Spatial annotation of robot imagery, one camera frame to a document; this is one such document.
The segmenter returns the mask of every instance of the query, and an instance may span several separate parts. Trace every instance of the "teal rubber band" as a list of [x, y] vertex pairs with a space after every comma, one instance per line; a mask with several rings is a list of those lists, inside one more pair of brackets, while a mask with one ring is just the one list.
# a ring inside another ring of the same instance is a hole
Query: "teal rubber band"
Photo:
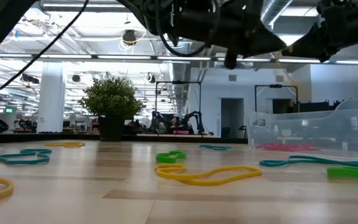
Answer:
[[[3, 162], [7, 165], [33, 165], [40, 164], [44, 162], [49, 162], [50, 157], [46, 154], [52, 153], [50, 149], [22, 149], [19, 154], [5, 154], [0, 155], [0, 162]], [[25, 156], [37, 156], [41, 159], [33, 159], [33, 160], [23, 160], [23, 161], [11, 161], [9, 158], [15, 157], [25, 157]]]
[[228, 149], [231, 149], [230, 146], [210, 146], [210, 145], [200, 145], [200, 147], [203, 147], [205, 149], [213, 149], [217, 151], [226, 151]]
[[335, 161], [331, 159], [323, 159], [314, 156], [290, 156], [288, 160], [263, 160], [259, 162], [261, 166], [267, 167], [279, 167], [285, 166], [287, 164], [297, 164], [297, 163], [317, 163], [317, 164], [338, 164], [350, 167], [358, 167], [358, 161]]
[[329, 178], [358, 178], [358, 167], [330, 167], [327, 168], [327, 175]]
[[174, 164], [178, 159], [186, 159], [186, 154], [180, 151], [170, 151], [169, 153], [160, 153], [155, 155], [157, 162]]

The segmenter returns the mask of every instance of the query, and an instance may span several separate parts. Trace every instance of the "pipe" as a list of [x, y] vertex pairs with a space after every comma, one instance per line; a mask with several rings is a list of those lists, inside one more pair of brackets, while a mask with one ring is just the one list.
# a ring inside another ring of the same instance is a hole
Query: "pipe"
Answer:
[[271, 26], [293, 0], [268, 0], [262, 9], [260, 20], [265, 26]]

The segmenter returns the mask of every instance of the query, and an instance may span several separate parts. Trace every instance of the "transparent plastic container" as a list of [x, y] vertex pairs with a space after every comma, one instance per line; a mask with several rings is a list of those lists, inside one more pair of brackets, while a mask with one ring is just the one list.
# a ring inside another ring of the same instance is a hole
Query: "transparent plastic container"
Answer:
[[247, 114], [252, 149], [358, 157], [358, 99], [342, 102], [334, 111]]

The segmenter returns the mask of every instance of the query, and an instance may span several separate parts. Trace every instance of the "green plant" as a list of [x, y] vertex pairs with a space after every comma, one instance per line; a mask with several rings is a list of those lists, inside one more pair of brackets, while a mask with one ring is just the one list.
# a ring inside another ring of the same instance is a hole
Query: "green plant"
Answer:
[[84, 90], [86, 97], [79, 101], [91, 114], [127, 118], [142, 111], [142, 102], [135, 99], [136, 88], [130, 80], [107, 77], [93, 80], [93, 86]]

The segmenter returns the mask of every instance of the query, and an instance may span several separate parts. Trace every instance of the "black metal stand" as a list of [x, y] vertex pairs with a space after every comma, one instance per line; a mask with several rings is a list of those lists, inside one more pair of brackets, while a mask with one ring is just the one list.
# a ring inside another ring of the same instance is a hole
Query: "black metal stand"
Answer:
[[295, 89], [295, 97], [296, 97], [296, 102], [298, 102], [298, 87], [297, 86], [293, 86], [293, 85], [280, 85], [280, 84], [273, 84], [273, 85], [255, 85], [255, 112], [258, 112], [258, 101], [257, 101], [257, 97], [258, 97], [258, 93], [257, 93], [257, 89], [258, 87], [269, 87], [269, 88], [283, 88], [283, 87], [288, 87], [288, 88], [294, 88]]

